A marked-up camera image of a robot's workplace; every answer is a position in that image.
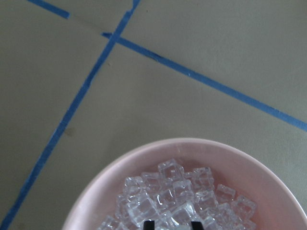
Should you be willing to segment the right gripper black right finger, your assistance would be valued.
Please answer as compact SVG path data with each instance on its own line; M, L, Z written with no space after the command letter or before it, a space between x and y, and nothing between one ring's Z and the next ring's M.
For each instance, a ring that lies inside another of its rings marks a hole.
M193 230L204 230L202 223L199 221L192 221L191 227Z

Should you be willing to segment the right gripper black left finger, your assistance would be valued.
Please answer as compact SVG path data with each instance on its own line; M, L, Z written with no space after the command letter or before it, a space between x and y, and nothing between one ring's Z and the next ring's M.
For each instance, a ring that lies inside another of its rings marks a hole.
M143 230L155 230L155 221L154 220L146 220L143 223Z

